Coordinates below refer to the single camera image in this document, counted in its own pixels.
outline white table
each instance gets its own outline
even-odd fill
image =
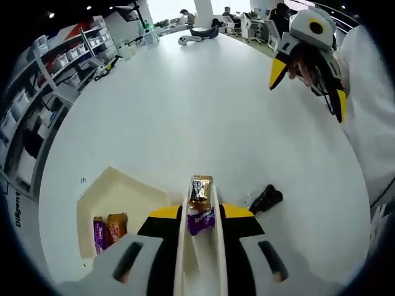
[[[150,186],[184,192],[214,177],[222,201],[274,184],[284,201],[264,230],[345,282],[364,260],[369,207],[341,126],[298,80],[268,90],[272,61],[225,35],[178,45],[179,32],[90,83],[66,116],[44,169],[39,225],[53,280],[86,274],[78,249],[79,196],[109,165]]]

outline window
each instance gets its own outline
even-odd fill
[[[180,17],[180,10],[196,13],[194,0],[148,0],[148,8],[154,23]]]
[[[236,12],[250,12],[250,0],[211,0],[212,12],[214,14],[223,14],[225,6],[230,7],[230,13]]]

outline office chair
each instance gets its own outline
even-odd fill
[[[240,28],[236,28],[236,23],[231,19],[229,15],[222,16],[223,22],[227,25],[227,33],[239,36]]]
[[[264,20],[267,29],[269,30],[269,39],[267,46],[275,51],[278,43],[281,41],[281,36],[277,30],[273,20]]]
[[[249,21],[249,24],[247,25],[247,30],[252,31],[254,33],[254,36],[248,37],[246,39],[248,43],[251,40],[256,40],[259,44],[262,44],[262,40],[257,37],[257,34],[260,32],[261,26],[262,26],[262,24],[260,24],[260,23]]]

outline brown snack package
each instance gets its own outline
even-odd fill
[[[199,212],[207,212],[211,209],[211,184],[212,176],[195,175],[191,178],[192,192],[189,199],[189,207]]]
[[[127,233],[126,225],[128,223],[128,216],[126,213],[111,214],[107,218],[107,225],[111,235],[112,242],[117,242]]]

